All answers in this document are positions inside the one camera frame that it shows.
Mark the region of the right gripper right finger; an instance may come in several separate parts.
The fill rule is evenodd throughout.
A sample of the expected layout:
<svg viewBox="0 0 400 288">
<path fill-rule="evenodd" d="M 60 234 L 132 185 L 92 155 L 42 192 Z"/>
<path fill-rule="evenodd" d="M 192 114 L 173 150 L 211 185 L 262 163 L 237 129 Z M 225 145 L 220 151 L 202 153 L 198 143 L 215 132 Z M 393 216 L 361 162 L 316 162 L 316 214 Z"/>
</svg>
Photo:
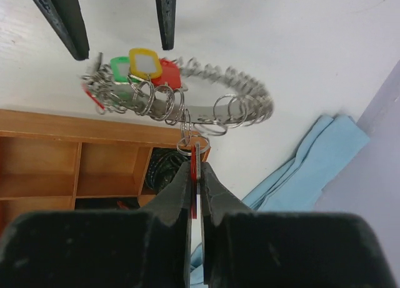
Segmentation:
<svg viewBox="0 0 400 288">
<path fill-rule="evenodd" d="M 201 167 L 204 283 L 209 287 L 395 287 L 369 224 L 335 212 L 258 212 Z"/>
</svg>

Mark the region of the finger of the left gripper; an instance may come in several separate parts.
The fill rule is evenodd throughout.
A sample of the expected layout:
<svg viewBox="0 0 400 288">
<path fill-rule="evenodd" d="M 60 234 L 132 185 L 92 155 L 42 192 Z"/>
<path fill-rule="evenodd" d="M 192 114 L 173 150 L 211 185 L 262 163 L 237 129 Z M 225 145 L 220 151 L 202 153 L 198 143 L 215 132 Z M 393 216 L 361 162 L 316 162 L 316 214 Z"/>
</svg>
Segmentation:
<svg viewBox="0 0 400 288">
<path fill-rule="evenodd" d="M 155 0 L 163 50 L 174 49 L 176 0 Z"/>
<path fill-rule="evenodd" d="M 79 0 L 33 0 L 77 61 L 89 58 L 89 41 Z"/>
</svg>

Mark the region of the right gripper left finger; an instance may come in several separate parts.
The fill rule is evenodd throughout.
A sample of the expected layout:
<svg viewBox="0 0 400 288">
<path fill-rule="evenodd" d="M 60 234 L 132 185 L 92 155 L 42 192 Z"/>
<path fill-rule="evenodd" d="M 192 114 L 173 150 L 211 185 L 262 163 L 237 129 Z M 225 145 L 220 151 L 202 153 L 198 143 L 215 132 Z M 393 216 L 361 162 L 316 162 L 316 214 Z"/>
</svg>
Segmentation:
<svg viewBox="0 0 400 288">
<path fill-rule="evenodd" d="M 2 287 L 189 287 L 190 165 L 137 210 L 34 211 L 1 236 Z"/>
</svg>

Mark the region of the red key tag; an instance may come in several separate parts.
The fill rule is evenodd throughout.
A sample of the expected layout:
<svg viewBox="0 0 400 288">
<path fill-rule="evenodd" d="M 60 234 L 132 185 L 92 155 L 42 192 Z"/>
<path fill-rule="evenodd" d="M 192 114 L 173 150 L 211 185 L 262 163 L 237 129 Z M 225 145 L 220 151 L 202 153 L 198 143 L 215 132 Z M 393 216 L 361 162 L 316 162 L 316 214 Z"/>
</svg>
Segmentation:
<svg viewBox="0 0 400 288">
<path fill-rule="evenodd" d="M 191 149 L 191 218 L 197 219 L 197 194 L 200 175 L 200 143 L 196 142 Z"/>
</svg>

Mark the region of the yellow key tag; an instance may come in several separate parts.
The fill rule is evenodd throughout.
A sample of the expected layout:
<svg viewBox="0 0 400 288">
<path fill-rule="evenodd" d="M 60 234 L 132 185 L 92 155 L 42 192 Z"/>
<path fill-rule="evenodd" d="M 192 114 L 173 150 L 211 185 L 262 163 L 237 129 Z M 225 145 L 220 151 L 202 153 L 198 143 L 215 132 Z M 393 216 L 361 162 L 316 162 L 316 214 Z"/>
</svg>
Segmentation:
<svg viewBox="0 0 400 288">
<path fill-rule="evenodd" d="M 129 50 L 130 73 L 141 79 L 155 79 L 162 75 L 163 69 L 158 54 L 150 49 L 132 48 Z"/>
</svg>

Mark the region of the green key tag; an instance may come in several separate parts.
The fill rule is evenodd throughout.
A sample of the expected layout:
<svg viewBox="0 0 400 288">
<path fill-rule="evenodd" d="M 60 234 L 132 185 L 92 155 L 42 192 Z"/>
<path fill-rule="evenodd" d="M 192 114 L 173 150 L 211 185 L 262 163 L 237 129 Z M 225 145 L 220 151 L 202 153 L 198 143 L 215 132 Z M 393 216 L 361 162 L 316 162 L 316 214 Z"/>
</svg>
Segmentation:
<svg viewBox="0 0 400 288">
<path fill-rule="evenodd" d="M 114 57 L 110 60 L 114 82 L 117 84 L 128 84 L 130 61 L 127 56 Z"/>
</svg>

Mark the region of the blue patterned rolled tie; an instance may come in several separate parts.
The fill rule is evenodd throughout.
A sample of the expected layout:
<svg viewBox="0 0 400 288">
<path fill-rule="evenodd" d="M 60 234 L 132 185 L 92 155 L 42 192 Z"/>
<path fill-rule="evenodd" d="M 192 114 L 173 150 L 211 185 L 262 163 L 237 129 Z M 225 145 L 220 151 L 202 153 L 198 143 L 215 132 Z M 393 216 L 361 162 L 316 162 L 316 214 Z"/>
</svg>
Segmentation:
<svg viewBox="0 0 400 288">
<path fill-rule="evenodd" d="M 144 183 L 147 188 L 160 193 L 175 177 L 188 158 L 175 149 L 154 148 L 147 167 Z"/>
</svg>

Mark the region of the wooden compartment tray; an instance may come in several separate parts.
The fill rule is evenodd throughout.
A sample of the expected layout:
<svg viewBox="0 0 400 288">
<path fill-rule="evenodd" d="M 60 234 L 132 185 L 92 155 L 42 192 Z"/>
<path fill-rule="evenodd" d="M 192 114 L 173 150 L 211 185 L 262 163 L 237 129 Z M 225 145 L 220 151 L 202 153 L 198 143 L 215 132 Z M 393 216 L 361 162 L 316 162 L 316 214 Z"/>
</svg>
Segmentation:
<svg viewBox="0 0 400 288">
<path fill-rule="evenodd" d="M 145 175 L 175 128 L 1 111 L 1 226 L 37 210 L 73 210 L 92 199 L 127 208 L 155 197 Z"/>
</svg>

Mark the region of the light blue cloth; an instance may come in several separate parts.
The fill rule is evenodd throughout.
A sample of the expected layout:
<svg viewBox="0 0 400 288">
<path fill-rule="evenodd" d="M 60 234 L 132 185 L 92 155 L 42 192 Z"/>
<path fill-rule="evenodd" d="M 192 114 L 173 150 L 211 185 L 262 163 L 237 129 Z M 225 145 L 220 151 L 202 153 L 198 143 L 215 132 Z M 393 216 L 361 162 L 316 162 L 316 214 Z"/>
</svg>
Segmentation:
<svg viewBox="0 0 400 288">
<path fill-rule="evenodd" d="M 242 203 L 258 212 L 309 212 L 331 182 L 369 142 L 347 115 L 321 116 L 293 157 L 258 184 Z"/>
</svg>

